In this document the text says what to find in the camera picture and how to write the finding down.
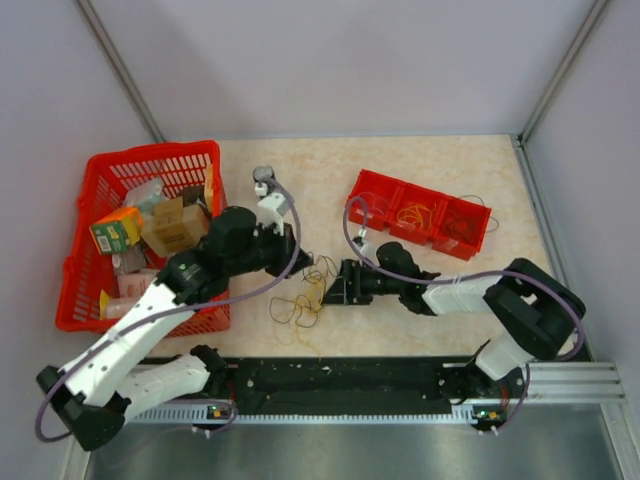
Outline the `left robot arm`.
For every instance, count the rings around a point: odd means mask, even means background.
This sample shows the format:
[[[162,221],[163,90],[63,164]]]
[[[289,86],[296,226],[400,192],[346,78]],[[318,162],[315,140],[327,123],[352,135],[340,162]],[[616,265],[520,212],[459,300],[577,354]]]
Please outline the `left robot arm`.
[[[222,298],[232,278],[265,271],[272,281],[239,296],[249,300],[310,266],[300,246],[301,222],[276,217],[258,222],[253,211],[232,206],[216,216],[199,244],[171,257],[129,311],[91,347],[61,367],[47,366],[36,382],[66,426],[66,436],[92,452],[108,444],[132,419],[168,401],[226,387],[226,364],[217,351],[196,346],[154,369],[135,367],[178,326],[204,309],[233,304]]]

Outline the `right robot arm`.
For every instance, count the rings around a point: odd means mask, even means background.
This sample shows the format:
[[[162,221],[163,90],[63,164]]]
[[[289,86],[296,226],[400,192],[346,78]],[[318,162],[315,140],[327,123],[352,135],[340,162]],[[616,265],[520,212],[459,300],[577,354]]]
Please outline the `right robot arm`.
[[[391,295],[417,315],[493,314],[505,332],[485,342],[465,367],[469,388],[481,396],[492,394],[513,370],[555,359],[586,313],[578,296],[525,258],[464,278],[420,269],[398,242],[381,245],[376,258],[375,264],[343,260],[321,304],[364,306]]]

